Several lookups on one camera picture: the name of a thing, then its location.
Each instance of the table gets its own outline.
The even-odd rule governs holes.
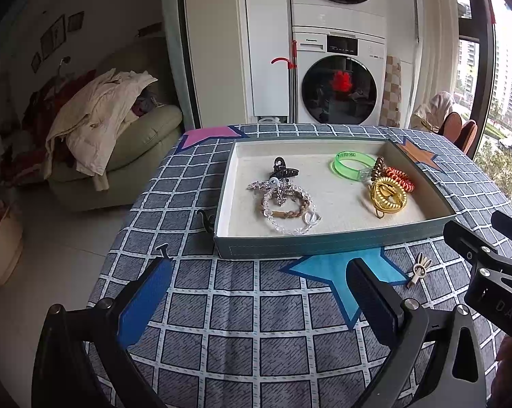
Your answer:
[[[260,124],[200,129],[185,134],[156,170],[127,215],[89,298],[114,298],[144,271],[156,247],[168,243],[175,265],[171,287],[140,341],[129,348],[141,373],[167,404],[179,407],[348,407],[384,362],[363,315],[351,331],[325,283],[279,269],[295,259],[231,261],[214,252],[196,210],[216,211],[232,142],[241,137],[363,136],[411,142],[433,152],[442,171],[419,164],[457,212],[459,222],[512,258],[512,242],[490,225],[491,214],[512,215],[496,185],[442,136],[415,130],[345,125]],[[464,260],[443,237],[385,247],[385,255],[410,272],[422,252],[434,263],[424,280],[397,292],[424,306],[452,309],[469,283]],[[476,314],[487,387],[496,371],[504,333]],[[417,360],[398,406],[410,402],[431,345]],[[121,406],[88,345],[107,396]]]

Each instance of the red hook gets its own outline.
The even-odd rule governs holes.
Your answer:
[[[288,59],[288,58],[283,58],[283,57],[279,57],[279,58],[275,58],[271,61],[271,64],[275,64],[277,61],[286,61],[288,63],[288,69],[294,69],[296,67],[295,64],[292,64],[292,62]]]

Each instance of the green bracelet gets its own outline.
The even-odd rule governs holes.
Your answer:
[[[351,169],[342,161],[356,161],[367,166],[367,169]],[[371,169],[375,165],[375,159],[365,153],[360,152],[340,152],[333,159],[330,168],[333,172],[354,181],[366,181],[371,177]]]

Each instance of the wall picture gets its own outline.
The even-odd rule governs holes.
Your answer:
[[[64,44],[65,39],[65,15],[62,15],[40,38],[40,51],[43,54],[43,60]]]
[[[84,11],[69,16],[67,19],[67,32],[75,32],[83,27]]]
[[[33,69],[33,73],[37,73],[40,67],[40,55],[39,52],[35,52],[35,55],[33,56],[33,59],[31,60],[31,68]]]

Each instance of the beige curtain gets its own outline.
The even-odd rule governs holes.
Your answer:
[[[417,0],[420,73],[412,107],[438,92],[454,92],[458,65],[457,0]]]

